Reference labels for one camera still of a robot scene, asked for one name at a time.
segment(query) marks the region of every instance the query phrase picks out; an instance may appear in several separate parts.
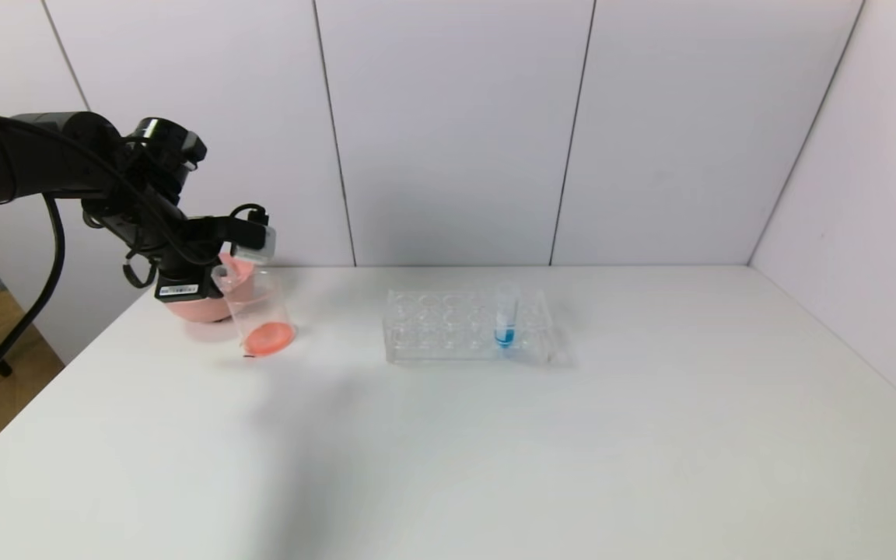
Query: white table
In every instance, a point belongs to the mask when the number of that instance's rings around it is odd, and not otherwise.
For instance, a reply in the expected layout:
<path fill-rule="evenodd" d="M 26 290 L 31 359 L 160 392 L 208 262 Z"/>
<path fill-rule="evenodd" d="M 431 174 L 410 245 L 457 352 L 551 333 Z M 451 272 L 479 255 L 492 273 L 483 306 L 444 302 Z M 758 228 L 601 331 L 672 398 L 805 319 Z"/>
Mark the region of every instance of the white table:
<path fill-rule="evenodd" d="M 296 269 L 143 296 L 0 435 L 0 558 L 896 559 L 896 390 L 743 267 Z M 384 362 L 389 288 L 541 287 L 569 359 Z"/>

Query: white wall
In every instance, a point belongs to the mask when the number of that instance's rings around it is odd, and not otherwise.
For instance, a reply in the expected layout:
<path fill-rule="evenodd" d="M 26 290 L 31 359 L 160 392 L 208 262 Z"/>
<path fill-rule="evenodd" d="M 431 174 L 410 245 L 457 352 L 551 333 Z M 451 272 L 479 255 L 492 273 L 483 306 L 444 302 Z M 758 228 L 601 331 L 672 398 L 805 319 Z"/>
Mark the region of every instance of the white wall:
<path fill-rule="evenodd" d="M 744 264 L 860 0 L 598 0 L 555 264 Z"/>
<path fill-rule="evenodd" d="M 0 0 L 0 114 L 85 110 L 39 2 Z M 65 362 L 74 358 L 140 293 L 120 266 L 127 249 L 106 231 L 82 224 L 77 201 L 60 201 L 68 258 L 54 298 L 36 326 Z M 43 199 L 0 206 L 0 276 L 29 308 L 54 255 Z"/>
<path fill-rule="evenodd" d="M 870 0 L 751 264 L 896 386 L 896 0 Z"/>
<path fill-rule="evenodd" d="M 548 264 L 593 0 L 317 0 L 359 264 Z"/>

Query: black cable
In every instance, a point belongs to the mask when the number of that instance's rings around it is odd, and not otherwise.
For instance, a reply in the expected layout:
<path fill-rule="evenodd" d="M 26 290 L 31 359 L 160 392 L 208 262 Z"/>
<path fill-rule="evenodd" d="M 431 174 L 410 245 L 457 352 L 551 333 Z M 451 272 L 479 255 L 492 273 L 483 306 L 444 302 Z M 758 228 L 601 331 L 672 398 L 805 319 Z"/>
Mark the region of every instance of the black cable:
<path fill-rule="evenodd" d="M 142 250 L 140 248 L 142 241 L 143 236 L 140 235 L 140 228 L 138 228 L 134 234 L 134 245 L 131 245 L 131 251 L 127 253 L 127 261 L 124 262 L 124 277 L 127 278 L 129 284 L 135 288 L 146 288 L 147 286 L 150 286 L 154 281 L 154 277 L 157 276 L 157 262 L 153 259 L 147 259 L 147 262 L 150 263 L 150 270 L 147 271 L 146 280 L 140 280 L 140 277 L 136 275 L 134 267 L 131 266 L 131 259 Z"/>
<path fill-rule="evenodd" d="M 262 205 L 240 205 L 230 212 L 230 217 L 235 217 L 235 216 L 237 216 L 237 214 L 244 212 L 244 210 L 258 210 L 259 212 L 264 213 L 264 206 L 262 206 Z"/>
<path fill-rule="evenodd" d="M 168 241 L 168 244 L 171 245 L 175 252 L 177 252 L 182 259 L 190 264 L 194 264 L 196 266 L 207 266 L 213 264 L 214 262 L 218 262 L 219 257 L 210 258 L 207 260 L 202 260 L 196 258 L 194 255 L 188 254 L 185 250 L 184 246 L 178 243 L 175 235 L 171 233 L 167 226 L 165 226 L 164 220 L 161 219 L 161 216 L 157 211 L 152 207 L 150 201 L 147 199 L 142 192 L 139 192 L 134 185 L 131 184 L 127 180 L 127 177 L 120 174 L 120 171 L 114 170 L 106 160 L 103 160 L 102 157 L 93 153 L 92 150 L 87 149 L 84 145 L 80 145 L 78 142 L 72 141 L 72 139 L 64 137 L 64 135 L 57 134 L 57 132 L 49 131 L 46 128 L 37 127 L 35 124 L 29 124 L 25 121 L 18 121 L 15 118 L 9 117 L 0 117 L 0 125 L 2 127 L 14 127 L 20 128 L 22 131 L 27 131 L 32 135 L 39 135 L 42 138 L 53 139 L 55 142 L 63 143 L 63 145 L 68 146 L 68 148 L 74 149 L 76 152 L 81 153 L 86 159 L 90 162 L 95 163 L 101 170 L 106 171 L 106 173 L 110 174 L 116 181 L 121 182 L 134 195 L 138 201 L 140 202 L 140 206 L 150 213 L 156 224 L 154 226 L 157 227 L 159 232 L 163 234 L 164 238 Z"/>
<path fill-rule="evenodd" d="M 65 264 L 65 228 L 61 225 L 61 213 L 58 212 L 58 203 L 54 201 L 53 196 L 44 194 L 44 203 L 47 205 L 47 214 L 51 217 L 51 228 L 54 230 L 54 263 L 51 265 L 51 273 L 47 276 L 47 283 L 44 289 L 40 290 L 40 296 L 37 301 L 33 302 L 26 315 L 19 320 L 19 323 L 9 331 L 6 339 L 0 344 L 0 362 L 9 353 L 21 334 L 33 323 L 33 320 L 40 314 L 40 310 L 47 305 L 47 301 L 54 295 L 54 288 L 58 286 L 58 280 L 61 279 L 61 269 Z"/>
<path fill-rule="evenodd" d="M 106 228 L 106 226 L 103 226 L 103 224 L 98 223 L 96 221 L 96 219 L 94 219 L 92 216 L 90 216 L 88 212 L 85 212 L 85 210 L 82 210 L 82 222 L 84 222 L 86 224 L 86 226 L 93 228 L 93 229 Z"/>

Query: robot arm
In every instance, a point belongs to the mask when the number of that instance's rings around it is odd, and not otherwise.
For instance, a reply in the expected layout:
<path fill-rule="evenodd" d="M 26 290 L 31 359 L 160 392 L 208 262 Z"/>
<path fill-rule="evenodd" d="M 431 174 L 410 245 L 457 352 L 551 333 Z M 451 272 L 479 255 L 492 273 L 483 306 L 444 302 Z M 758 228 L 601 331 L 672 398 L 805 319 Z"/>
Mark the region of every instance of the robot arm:
<path fill-rule="evenodd" d="M 0 117 L 0 203 L 30 194 L 82 201 L 85 223 L 106 228 L 152 265 L 146 281 L 164 302 L 220 297 L 210 279 L 224 242 L 238 258 L 266 262 L 275 235 L 258 205 L 248 219 L 189 219 L 178 209 L 185 178 L 206 156 L 195 132 L 164 118 L 140 121 L 122 138 L 99 114 L 45 113 Z"/>

